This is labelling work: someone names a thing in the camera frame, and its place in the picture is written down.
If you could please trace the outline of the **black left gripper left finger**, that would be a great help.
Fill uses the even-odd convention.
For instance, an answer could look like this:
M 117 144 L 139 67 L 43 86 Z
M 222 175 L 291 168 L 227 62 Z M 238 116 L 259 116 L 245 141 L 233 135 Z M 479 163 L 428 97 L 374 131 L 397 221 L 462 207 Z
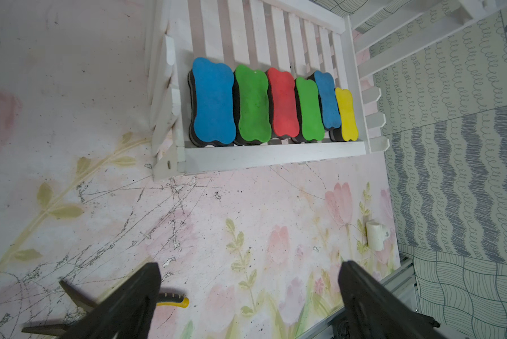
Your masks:
M 62 337 L 147 338 L 160 284 L 158 264 L 145 264 Z

